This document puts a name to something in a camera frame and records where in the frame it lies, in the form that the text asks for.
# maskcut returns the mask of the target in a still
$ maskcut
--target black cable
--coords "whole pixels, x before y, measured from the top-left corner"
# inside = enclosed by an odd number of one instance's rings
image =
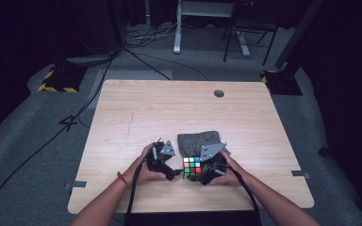
[[[165,30],[168,30],[168,29],[169,29],[169,27],[160,28],[161,31],[165,31]],[[137,33],[138,35],[135,35],[134,37],[140,37],[141,36],[140,31],[147,31],[147,32],[145,32],[145,34],[148,34],[149,31],[151,31],[151,30],[152,30],[152,28],[136,29],[136,30],[131,29],[131,30],[126,31],[126,33]]]
[[[78,118],[78,121],[79,121],[84,127],[88,128],[88,129],[91,129],[88,125],[86,125],[86,124],[84,124],[84,122],[82,122],[80,116],[78,116],[77,118]]]
[[[114,49],[113,51],[111,51],[111,52],[109,52],[109,53],[108,53],[108,52],[105,52],[105,53],[104,53],[104,52],[96,51],[96,50],[93,49],[93,48],[90,48],[90,47],[81,39],[81,37],[78,35],[77,31],[75,30],[74,26],[72,25],[72,22],[70,21],[69,17],[67,16],[66,12],[64,11],[63,7],[60,5],[60,3],[58,2],[58,0],[55,0],[55,2],[56,2],[56,4],[58,5],[58,7],[59,7],[61,13],[63,14],[63,16],[66,18],[67,23],[70,25],[70,28],[73,30],[75,36],[78,38],[79,41],[81,41],[81,43],[82,43],[87,49],[93,51],[93,52],[96,53],[96,54],[112,54],[112,53],[115,51],[115,49]]]
[[[142,164],[143,164],[143,162],[146,161],[146,157],[152,150],[153,149],[151,149],[149,152],[146,153],[146,155],[140,161],[140,164],[135,169],[134,176],[132,178],[130,200],[128,202],[127,213],[125,215],[125,221],[124,221],[125,226],[127,226],[129,224],[129,218],[130,218],[130,214],[131,214],[132,204],[134,202],[135,190],[137,188],[137,181],[138,181],[138,177],[140,176],[140,170],[142,169]]]
[[[38,154],[40,151],[42,151],[46,146],[48,146],[48,144],[50,144],[56,137],[58,137],[58,135],[61,134],[61,132],[63,132],[76,118],[78,118],[78,116],[91,104],[92,100],[96,97],[98,90],[102,87],[103,82],[105,81],[105,77],[106,77],[106,73],[107,73],[107,69],[110,66],[111,62],[113,61],[113,59],[115,58],[115,56],[117,56],[116,52],[113,56],[112,59],[109,61],[109,63],[107,64],[106,70],[102,76],[102,80],[98,86],[98,88],[96,89],[96,91],[94,92],[94,94],[89,98],[89,100],[84,103],[84,105],[80,108],[80,110],[78,111],[78,113],[74,116],[74,117],[70,117],[70,121],[64,125],[56,134],[54,134],[47,142],[45,142],[36,152],[34,152],[33,154],[31,154],[22,164],[20,164],[6,179],[5,181],[0,185],[0,191],[2,190],[2,188],[5,186],[5,184],[13,177],[13,175],[19,171],[31,158],[33,158],[36,154]]]
[[[108,63],[111,59],[111,56],[113,54],[110,54],[110,55],[107,55],[106,58],[102,58],[102,59],[95,59],[95,60],[90,60],[90,61],[86,61],[86,62],[76,62],[76,61],[71,61],[68,59],[68,61],[74,65],[75,67],[85,67],[85,68],[89,68],[89,67],[94,67],[94,66],[98,66],[98,65],[101,65],[101,64],[105,64],[105,63]],[[83,57],[101,57],[101,56],[94,56],[94,55],[91,55],[91,56],[83,56]]]
[[[242,176],[239,174],[239,172],[237,172],[236,170],[234,170],[228,163],[227,166],[238,178],[240,184],[243,186],[243,188],[245,188],[245,191],[248,193],[249,197],[252,200],[252,203],[254,205],[255,208],[255,221],[256,221],[256,225],[257,226],[261,226],[261,218],[260,218],[260,213],[258,212],[258,206],[257,203],[255,201],[255,197],[254,194],[252,193],[251,189],[246,185],[246,183],[243,181]]]
[[[135,58],[137,58],[140,62],[144,63],[146,66],[148,66],[149,68],[155,70],[155,72],[160,73],[161,75],[163,75],[165,78],[167,78],[168,80],[172,80],[170,79],[168,76],[166,76],[166,74],[161,73],[158,69],[152,67],[151,65],[149,65],[148,63],[146,63],[145,61],[143,61],[141,58],[139,58],[137,55],[135,55],[133,52],[129,51],[127,48],[124,47],[124,50],[128,53],[130,53],[132,56],[134,56]]]
[[[192,69],[196,72],[198,72],[199,74],[201,74],[207,81],[210,81],[206,75],[204,73],[202,73],[201,71],[195,69],[195,68],[192,68],[188,65],[185,65],[185,64],[182,64],[182,63],[178,63],[178,62],[175,62],[175,61],[171,61],[171,60],[168,60],[168,59],[163,59],[163,58],[160,58],[160,57],[155,57],[155,56],[148,56],[148,55],[145,55],[145,54],[139,54],[139,53],[134,53],[135,55],[142,55],[142,56],[145,56],[145,57],[150,57],[150,58],[155,58],[155,59],[160,59],[160,60],[163,60],[163,61],[166,61],[166,62],[170,62],[170,63],[173,63],[173,64],[178,64],[178,65],[181,65],[181,66],[184,66],[184,67],[187,67],[189,69]]]
[[[142,36],[142,38],[140,39],[140,44],[131,44],[128,43],[129,40],[126,40],[126,47],[128,48],[140,48],[140,47],[146,47],[149,44],[151,44],[152,42],[156,41],[156,40],[165,40],[167,39],[169,36],[175,35],[175,33],[169,34],[169,35],[164,35],[165,33],[167,33],[169,30],[171,30],[172,27],[167,28],[164,32],[162,32],[161,34],[157,34],[157,32],[155,32],[154,34],[148,35],[148,36]]]

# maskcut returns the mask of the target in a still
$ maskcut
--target table hole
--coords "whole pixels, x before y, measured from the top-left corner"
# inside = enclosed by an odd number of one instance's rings
[[[222,98],[224,96],[224,92],[217,89],[214,91],[214,95],[217,96],[218,98]]]

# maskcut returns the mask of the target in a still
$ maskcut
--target wrist strap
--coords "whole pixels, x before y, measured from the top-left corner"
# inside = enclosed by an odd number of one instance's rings
[[[117,172],[117,177],[122,179],[122,181],[125,183],[125,185],[128,186],[127,181],[124,179],[123,175],[119,171]]]

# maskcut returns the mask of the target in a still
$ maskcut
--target rubik's cube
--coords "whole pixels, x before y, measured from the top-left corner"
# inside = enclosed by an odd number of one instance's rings
[[[199,157],[184,158],[184,179],[197,176],[202,172],[201,159]]]

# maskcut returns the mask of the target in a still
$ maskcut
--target black strap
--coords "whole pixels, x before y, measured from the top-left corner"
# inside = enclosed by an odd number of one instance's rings
[[[125,219],[124,219],[125,226],[129,225],[129,219],[130,219],[130,214],[131,214],[131,209],[132,209],[132,203],[134,202],[135,189],[137,187],[138,177],[140,176],[140,170],[142,169],[142,164],[146,160],[146,157],[148,156],[149,152],[147,152],[146,155],[140,161],[140,164],[135,169],[134,177],[132,178],[130,200],[128,202],[127,213],[126,213]]]
[[[258,207],[255,201],[254,194],[252,193],[251,189],[249,189],[249,187],[246,185],[246,183],[243,181],[242,176],[236,170],[234,170],[229,164],[227,164],[227,167],[237,176],[240,184],[243,186],[243,188],[245,188],[245,191],[248,193],[249,197],[251,198],[255,208],[255,224],[257,226],[261,226],[260,213],[258,212]]]

